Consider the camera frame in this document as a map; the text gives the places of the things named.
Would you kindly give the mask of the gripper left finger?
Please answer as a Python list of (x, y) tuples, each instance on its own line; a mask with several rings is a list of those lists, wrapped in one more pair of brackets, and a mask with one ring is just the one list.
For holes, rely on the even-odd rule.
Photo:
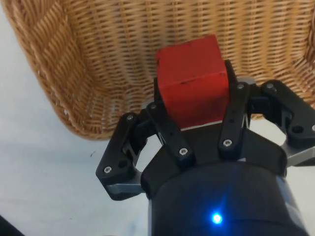
[(158, 136), (177, 168), (185, 170), (195, 164), (193, 149), (166, 111), (157, 79), (153, 102), (139, 114), (121, 116), (96, 169), (97, 178), (112, 200), (123, 201), (146, 192), (136, 164), (147, 139), (153, 135)]

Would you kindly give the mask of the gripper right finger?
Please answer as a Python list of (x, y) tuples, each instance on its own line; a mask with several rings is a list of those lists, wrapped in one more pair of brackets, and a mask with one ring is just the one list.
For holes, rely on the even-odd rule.
[(238, 160), (251, 115), (261, 114), (286, 136), (281, 149), (287, 166), (315, 165), (315, 110), (279, 80), (258, 86), (237, 80), (231, 61), (224, 62), (229, 102), (222, 120), (218, 150), (222, 160)]

